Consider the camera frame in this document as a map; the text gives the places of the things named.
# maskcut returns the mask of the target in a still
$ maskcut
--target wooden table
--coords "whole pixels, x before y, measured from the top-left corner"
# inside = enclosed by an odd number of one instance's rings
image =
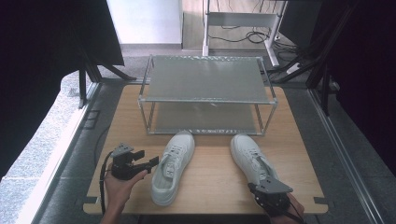
[[[252,136],[264,155],[275,166],[279,179],[294,189],[293,195],[304,206],[306,214],[327,212],[326,204],[317,204],[315,197],[324,198],[303,139],[291,114],[285,93],[274,88],[278,106],[265,136]],[[162,156],[173,135],[147,134],[137,105],[140,86],[126,86],[122,92],[114,119],[108,131],[101,157],[92,178],[87,197],[96,203],[85,203],[88,214],[101,214],[99,174],[108,152],[120,142],[145,150],[146,157],[137,163]],[[195,135],[195,151],[186,167],[175,201],[169,206],[156,205],[151,200],[151,178],[138,182],[123,210],[126,214],[262,214],[254,202],[247,180],[234,163],[230,152],[232,135]]]

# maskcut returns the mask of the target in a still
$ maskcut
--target glass shelf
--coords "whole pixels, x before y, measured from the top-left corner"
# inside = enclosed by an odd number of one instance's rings
[[[151,56],[138,103],[148,133],[261,135],[277,105],[262,58],[214,56]]]

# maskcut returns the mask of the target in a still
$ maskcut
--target white sneaker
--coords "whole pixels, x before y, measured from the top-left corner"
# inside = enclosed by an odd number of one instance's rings
[[[231,154],[235,163],[244,172],[248,183],[259,185],[260,180],[264,180],[268,175],[278,179],[274,167],[254,140],[246,134],[240,133],[233,137]]]
[[[187,131],[177,133],[168,143],[151,182],[151,198],[158,205],[171,204],[177,195],[178,183],[194,152],[194,139]]]

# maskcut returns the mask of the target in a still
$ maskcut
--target hand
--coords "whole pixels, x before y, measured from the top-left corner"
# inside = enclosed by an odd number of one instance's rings
[[[303,217],[304,215],[304,207],[302,204],[297,202],[297,200],[294,198],[293,195],[288,193],[288,197],[290,199],[290,203],[294,205],[294,207],[291,205],[288,209],[288,212],[297,216],[297,217]],[[272,224],[297,224],[295,220],[286,217],[286,216],[281,216],[281,217],[271,217],[271,223]]]
[[[108,165],[107,170],[111,169],[111,165],[111,163]],[[111,172],[106,173],[107,209],[102,218],[102,224],[119,223],[122,210],[131,195],[132,187],[147,173],[148,171],[144,170],[130,180],[119,180]]]

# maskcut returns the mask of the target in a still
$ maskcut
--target human hand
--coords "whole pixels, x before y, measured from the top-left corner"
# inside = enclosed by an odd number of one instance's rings
[[[294,198],[293,195],[288,193],[288,197],[290,199],[290,207],[288,209],[288,212],[295,215],[296,217],[303,217],[304,215],[304,207],[302,204],[300,204],[296,198]],[[280,217],[271,217],[271,223],[272,224],[298,224],[297,221],[286,217],[286,216],[280,216]]]
[[[111,169],[112,163],[108,165],[107,170]],[[148,173],[144,170],[138,173],[130,180],[119,180],[114,177],[111,172],[105,175],[105,184],[107,192],[107,206],[115,206],[123,208],[131,195],[132,187]]]

